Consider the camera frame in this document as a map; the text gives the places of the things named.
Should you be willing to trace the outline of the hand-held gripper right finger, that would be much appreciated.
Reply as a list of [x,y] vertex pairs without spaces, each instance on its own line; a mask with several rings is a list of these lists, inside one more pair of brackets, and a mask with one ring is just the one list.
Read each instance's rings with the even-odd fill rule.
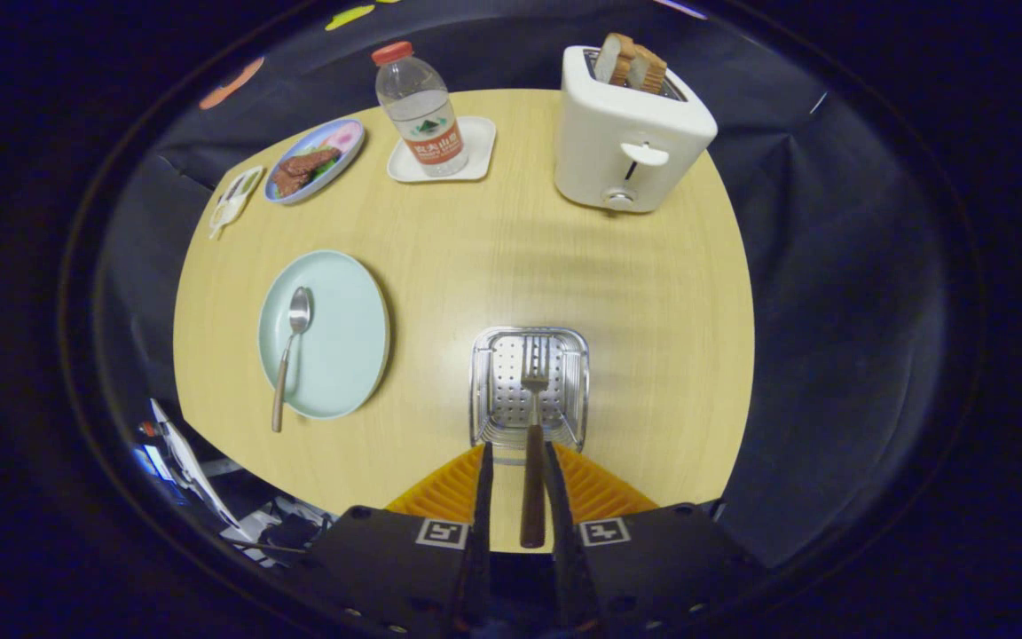
[[577,517],[591,474],[545,445],[557,619],[576,638],[692,635],[743,607],[764,566],[721,522],[721,499]]

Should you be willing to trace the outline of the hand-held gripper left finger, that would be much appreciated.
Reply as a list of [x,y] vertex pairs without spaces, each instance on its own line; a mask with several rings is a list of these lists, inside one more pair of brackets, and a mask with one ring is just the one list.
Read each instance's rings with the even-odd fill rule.
[[362,634],[458,638],[485,623],[493,448],[475,446],[388,509],[351,507],[301,559],[301,591]]

